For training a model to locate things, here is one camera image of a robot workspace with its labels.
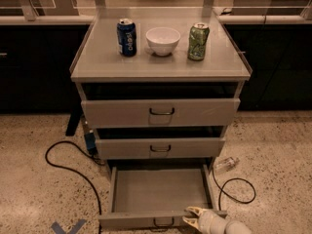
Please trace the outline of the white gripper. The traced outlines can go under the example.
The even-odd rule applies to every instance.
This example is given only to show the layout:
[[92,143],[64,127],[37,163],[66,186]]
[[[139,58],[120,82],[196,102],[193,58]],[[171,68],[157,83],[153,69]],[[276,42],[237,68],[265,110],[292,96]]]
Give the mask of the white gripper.
[[226,234],[227,220],[215,212],[199,207],[187,207],[185,210],[198,216],[198,219],[187,216],[182,218],[196,233],[200,231],[202,234]]

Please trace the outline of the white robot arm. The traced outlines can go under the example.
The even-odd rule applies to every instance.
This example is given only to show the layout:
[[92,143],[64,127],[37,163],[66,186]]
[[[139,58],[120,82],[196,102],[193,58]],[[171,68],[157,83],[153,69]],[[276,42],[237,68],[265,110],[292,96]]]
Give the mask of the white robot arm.
[[187,207],[185,210],[194,214],[195,217],[184,216],[182,220],[201,234],[252,234],[251,229],[245,223],[227,220],[212,210],[199,207]]

